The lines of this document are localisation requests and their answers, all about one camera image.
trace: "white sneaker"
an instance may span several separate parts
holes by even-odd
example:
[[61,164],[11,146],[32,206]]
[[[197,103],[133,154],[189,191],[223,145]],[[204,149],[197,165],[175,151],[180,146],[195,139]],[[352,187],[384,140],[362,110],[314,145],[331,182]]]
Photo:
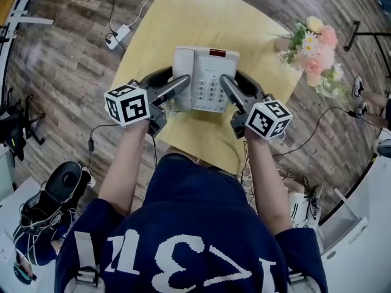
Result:
[[364,90],[364,85],[362,84],[362,79],[360,76],[357,76],[356,79],[354,80],[352,96],[358,98],[359,96],[361,96],[361,91],[363,90]]
[[97,181],[96,181],[95,178],[91,175],[90,170],[89,170],[87,167],[83,167],[81,170],[84,171],[84,172],[89,173],[90,176],[91,176],[91,180],[90,180],[89,183],[87,183],[87,187],[89,187],[89,188],[95,187],[95,185],[97,184]]
[[360,104],[359,108],[356,109],[357,117],[364,116],[364,113],[368,111],[367,106],[368,106],[368,103],[365,101]]

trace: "flower bouquet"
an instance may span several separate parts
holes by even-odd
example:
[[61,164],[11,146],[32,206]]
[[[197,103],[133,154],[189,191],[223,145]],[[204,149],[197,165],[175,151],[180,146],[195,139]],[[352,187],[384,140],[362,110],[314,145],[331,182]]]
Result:
[[[281,61],[304,70],[308,85],[315,87],[317,93],[328,98],[344,95],[347,88],[341,83],[343,71],[341,64],[335,62],[338,40],[334,28],[310,16],[306,23],[297,22],[296,29],[275,43],[276,48],[280,45]],[[281,48],[284,41],[286,49]]]

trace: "hand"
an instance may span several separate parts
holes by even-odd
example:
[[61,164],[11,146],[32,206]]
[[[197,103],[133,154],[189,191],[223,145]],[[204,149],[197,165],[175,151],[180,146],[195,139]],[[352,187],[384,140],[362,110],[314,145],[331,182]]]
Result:
[[246,138],[246,140],[248,142],[251,142],[251,143],[257,143],[260,145],[267,145],[268,144],[266,140],[262,139],[255,132],[253,132],[253,130],[251,130],[250,128],[246,128],[246,132],[244,133],[244,137]]
[[125,128],[124,133],[129,134],[129,133],[139,132],[145,135],[148,132],[148,127],[149,127],[149,120],[141,120],[128,125]]

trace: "black and white cube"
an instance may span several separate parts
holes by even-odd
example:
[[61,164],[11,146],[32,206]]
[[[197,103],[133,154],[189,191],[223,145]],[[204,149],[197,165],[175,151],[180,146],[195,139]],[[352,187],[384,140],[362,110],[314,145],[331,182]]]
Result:
[[278,100],[254,104],[246,126],[269,140],[281,135],[292,119],[291,112]]
[[147,92],[134,85],[123,85],[104,94],[106,110],[122,126],[150,118]]

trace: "wooden floor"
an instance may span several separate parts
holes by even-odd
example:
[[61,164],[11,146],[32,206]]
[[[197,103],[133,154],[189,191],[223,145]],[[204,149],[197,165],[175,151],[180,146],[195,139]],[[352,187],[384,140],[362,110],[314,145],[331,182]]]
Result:
[[[111,26],[117,29],[135,20],[145,1],[115,0]],[[371,37],[361,37],[351,52],[343,50],[353,20],[362,21],[363,31],[391,31],[376,0],[244,1],[287,29],[292,29],[298,18],[305,19],[309,15],[322,18],[337,30],[340,40],[337,60],[343,65],[346,85],[351,85],[359,74],[368,90],[378,93],[390,90],[380,52]],[[143,15],[152,2],[147,4]],[[33,140],[28,141],[24,162],[17,162],[18,185],[30,175],[37,181],[46,180],[66,160],[88,164],[89,134],[95,126],[109,123],[103,107],[103,92],[110,87],[123,54],[121,48],[110,51],[105,45],[104,36],[110,31],[111,5],[112,0],[32,0],[31,13],[53,18],[54,25],[21,25],[9,64],[7,85],[20,97],[32,93],[35,111],[46,112],[46,118],[37,128],[46,142],[40,147]],[[134,31],[139,23],[133,26]],[[132,35],[124,40],[125,47]],[[389,41],[382,39],[381,42],[390,50]],[[304,143],[328,107],[340,106],[348,110],[359,104],[350,97],[348,100],[345,103],[318,96],[301,79],[288,102],[294,119],[287,138],[284,143],[273,141],[273,151],[286,152]],[[376,128],[332,110],[322,119],[313,139],[299,151],[280,157],[279,164],[299,179],[301,175],[308,177],[310,186],[324,186],[325,215],[338,202],[332,189],[338,187],[347,192],[368,165],[377,133]],[[114,157],[120,135],[120,128],[102,128],[93,135],[96,150],[90,167],[98,181],[96,191]],[[158,143],[158,156],[166,148],[167,145]],[[137,182],[135,209],[144,199],[153,170],[153,146],[148,139]]]

